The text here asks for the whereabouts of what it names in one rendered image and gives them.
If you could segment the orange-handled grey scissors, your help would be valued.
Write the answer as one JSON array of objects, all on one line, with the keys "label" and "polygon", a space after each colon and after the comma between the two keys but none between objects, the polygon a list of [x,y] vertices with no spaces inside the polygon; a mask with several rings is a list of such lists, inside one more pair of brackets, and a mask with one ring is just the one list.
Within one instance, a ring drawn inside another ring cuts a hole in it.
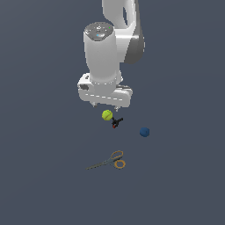
[{"label": "orange-handled grey scissors", "polygon": [[95,169],[100,166],[111,165],[112,167],[121,170],[126,166],[126,162],[122,159],[124,153],[121,150],[117,150],[111,154],[111,156],[104,160],[102,163],[96,163],[90,167],[87,167],[87,170]]}]

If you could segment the yellow-green tennis ball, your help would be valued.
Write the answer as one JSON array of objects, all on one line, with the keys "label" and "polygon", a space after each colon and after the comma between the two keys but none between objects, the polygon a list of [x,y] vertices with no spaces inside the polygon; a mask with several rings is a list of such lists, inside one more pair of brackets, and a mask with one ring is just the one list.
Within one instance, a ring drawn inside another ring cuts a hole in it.
[{"label": "yellow-green tennis ball", "polygon": [[110,120],[113,117],[113,113],[110,110],[104,110],[102,112],[102,118],[104,120]]}]

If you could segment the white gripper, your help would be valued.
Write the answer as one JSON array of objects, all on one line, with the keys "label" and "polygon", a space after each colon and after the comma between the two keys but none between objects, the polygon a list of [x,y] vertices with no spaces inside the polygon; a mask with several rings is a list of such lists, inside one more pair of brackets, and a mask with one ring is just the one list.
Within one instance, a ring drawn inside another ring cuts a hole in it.
[{"label": "white gripper", "polygon": [[97,104],[113,105],[116,112],[121,107],[129,107],[133,90],[127,85],[112,83],[103,84],[103,90],[100,90],[99,83],[93,83],[90,74],[86,73],[79,79],[77,83],[78,94],[83,101],[90,102],[93,107]]}]

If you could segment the small black clamp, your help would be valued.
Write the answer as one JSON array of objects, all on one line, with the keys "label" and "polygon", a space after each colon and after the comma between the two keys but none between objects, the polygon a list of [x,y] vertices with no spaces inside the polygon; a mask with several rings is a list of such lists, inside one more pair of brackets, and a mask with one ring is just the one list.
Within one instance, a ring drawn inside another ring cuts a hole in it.
[{"label": "small black clamp", "polygon": [[116,120],[114,117],[112,117],[112,127],[116,128],[121,121],[123,121],[123,118]]}]

